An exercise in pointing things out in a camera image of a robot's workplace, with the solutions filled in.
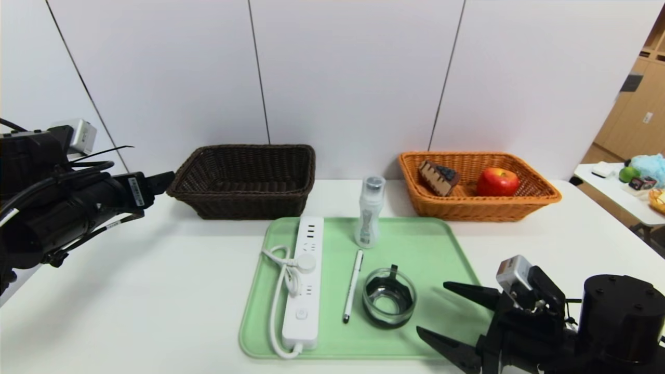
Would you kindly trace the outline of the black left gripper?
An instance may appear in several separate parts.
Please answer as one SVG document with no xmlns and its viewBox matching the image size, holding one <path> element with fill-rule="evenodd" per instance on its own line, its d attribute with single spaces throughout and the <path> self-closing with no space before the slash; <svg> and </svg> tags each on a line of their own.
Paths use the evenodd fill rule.
<svg viewBox="0 0 665 374">
<path fill-rule="evenodd" d="M 95 172 L 76 178 L 73 183 L 73 221 L 103 223 L 124 213 L 135 213 L 150 207 L 154 196 L 164 194 L 174 181 L 174 172 L 124 173 L 112 177 Z"/>
</svg>

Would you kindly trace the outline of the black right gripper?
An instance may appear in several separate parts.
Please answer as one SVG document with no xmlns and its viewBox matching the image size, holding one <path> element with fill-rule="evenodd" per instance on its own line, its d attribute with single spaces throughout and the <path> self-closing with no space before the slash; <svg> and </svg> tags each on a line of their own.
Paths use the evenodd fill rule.
<svg viewBox="0 0 665 374">
<path fill-rule="evenodd" d="M 539 366 L 573 356 L 576 334 L 567 328 L 564 309 L 536 312 L 514 306 L 497 289 L 443 282 L 448 291 L 494 312 L 487 333 L 474 346 L 417 326 L 420 339 L 465 373 L 501 373 L 506 366 L 538 373 Z"/>
</svg>

